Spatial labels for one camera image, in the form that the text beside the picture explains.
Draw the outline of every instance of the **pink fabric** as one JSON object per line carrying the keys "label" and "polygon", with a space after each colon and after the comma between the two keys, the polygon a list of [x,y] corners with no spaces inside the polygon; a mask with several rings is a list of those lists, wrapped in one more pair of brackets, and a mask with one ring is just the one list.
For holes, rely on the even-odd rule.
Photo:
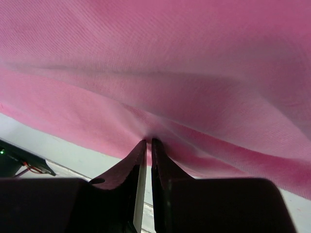
{"label": "pink fabric", "polygon": [[2,113],[119,158],[158,137],[192,175],[311,199],[309,0],[0,0],[0,18]]}

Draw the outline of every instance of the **pink cloth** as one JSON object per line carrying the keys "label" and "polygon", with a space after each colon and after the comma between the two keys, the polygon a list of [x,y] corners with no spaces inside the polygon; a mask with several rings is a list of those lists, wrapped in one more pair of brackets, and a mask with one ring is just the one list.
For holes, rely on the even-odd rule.
{"label": "pink cloth", "polygon": [[0,18],[2,113],[119,158],[157,137],[192,175],[311,199],[309,0],[0,0]]}

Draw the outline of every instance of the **white surface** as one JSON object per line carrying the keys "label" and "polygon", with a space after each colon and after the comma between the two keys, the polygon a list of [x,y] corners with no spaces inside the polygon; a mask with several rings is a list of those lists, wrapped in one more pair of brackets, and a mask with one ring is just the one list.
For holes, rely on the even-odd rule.
{"label": "white surface", "polygon": [[[0,114],[0,129],[0,138],[52,161],[53,169],[56,170],[58,176],[94,178],[119,161],[119,159],[31,129],[2,114]],[[27,176],[32,176],[32,174],[28,172],[24,177]],[[281,193],[298,232],[311,233],[311,201],[284,190]],[[145,202],[147,205],[144,206],[143,229],[154,232],[153,211],[148,205],[152,205],[150,168],[147,169]]]}

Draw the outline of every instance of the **light pink fabric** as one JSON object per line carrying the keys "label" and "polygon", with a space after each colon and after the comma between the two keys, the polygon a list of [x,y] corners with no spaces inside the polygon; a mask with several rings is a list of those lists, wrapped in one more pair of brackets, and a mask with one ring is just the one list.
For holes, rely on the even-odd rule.
{"label": "light pink fabric", "polygon": [[0,111],[311,199],[310,23],[309,0],[0,0]]}

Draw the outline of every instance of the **wire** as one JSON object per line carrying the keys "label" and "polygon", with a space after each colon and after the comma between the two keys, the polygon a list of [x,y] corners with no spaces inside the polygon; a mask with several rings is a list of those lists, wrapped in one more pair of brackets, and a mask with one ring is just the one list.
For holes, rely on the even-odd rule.
{"label": "wire", "polygon": [[29,165],[29,163],[27,162],[23,162],[23,164],[26,166],[26,168],[31,171],[32,173],[34,174],[44,174],[43,171],[39,170],[38,168],[34,167],[34,166],[31,166]]}

